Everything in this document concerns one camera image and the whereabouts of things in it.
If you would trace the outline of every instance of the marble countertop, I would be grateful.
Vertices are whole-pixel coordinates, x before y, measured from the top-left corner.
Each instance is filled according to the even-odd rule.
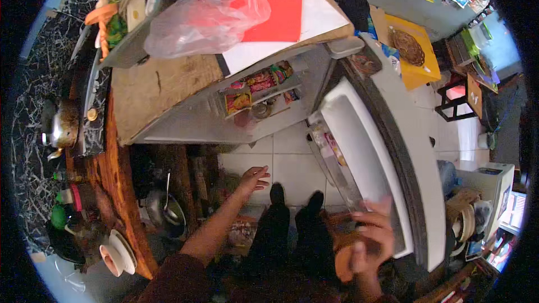
[[[64,0],[50,14],[39,30],[27,59],[22,59],[15,73],[15,82],[22,92],[16,99],[11,127],[13,184],[17,219],[23,228],[28,252],[53,253],[46,234],[57,192],[64,188],[52,178],[52,173],[65,166],[65,158],[47,162],[51,151],[41,143],[41,112],[46,99],[67,96],[71,82],[64,75],[73,65],[73,50],[84,29],[84,17],[97,0]],[[100,71],[99,83],[106,86],[110,70]],[[93,125],[94,133],[102,136],[102,125]]]

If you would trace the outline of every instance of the white plate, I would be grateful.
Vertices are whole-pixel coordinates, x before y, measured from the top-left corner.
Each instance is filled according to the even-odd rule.
[[[125,238],[118,232],[113,229],[111,231],[111,236],[109,237],[110,244],[118,251],[125,263],[125,271],[129,274],[134,274],[137,267],[137,262],[135,255],[127,243]]]

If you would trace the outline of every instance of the wooden stool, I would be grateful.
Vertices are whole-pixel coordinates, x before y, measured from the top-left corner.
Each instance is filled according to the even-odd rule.
[[[451,88],[454,88],[459,85],[464,85],[466,88],[466,93],[464,96],[455,98],[455,99],[449,99],[447,97],[447,91]],[[454,82],[452,84],[449,84],[445,87],[442,87],[438,89],[438,93],[441,95],[441,105],[437,106],[435,108],[435,111],[440,114],[441,117],[445,119],[446,122],[451,122],[454,120],[459,119],[466,119],[471,117],[479,117],[479,119],[482,118],[482,94],[481,94],[481,88],[475,84],[474,79],[468,74],[467,77],[463,77],[461,80],[458,80],[457,82]],[[461,104],[467,103],[469,107],[472,109],[472,112],[457,115],[456,110],[457,107]],[[448,117],[446,114],[444,114],[444,110],[453,108],[453,116]]]

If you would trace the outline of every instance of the metal bowl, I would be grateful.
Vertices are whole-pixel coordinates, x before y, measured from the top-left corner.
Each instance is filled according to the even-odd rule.
[[[158,231],[170,238],[180,238],[186,234],[185,214],[178,201],[169,194],[166,210],[166,192],[154,188],[146,198],[146,211]]]

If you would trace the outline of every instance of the clear plastic bag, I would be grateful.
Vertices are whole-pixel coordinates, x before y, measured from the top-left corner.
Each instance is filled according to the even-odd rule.
[[[267,0],[178,0],[152,20],[144,49],[158,58],[222,53],[270,13]]]

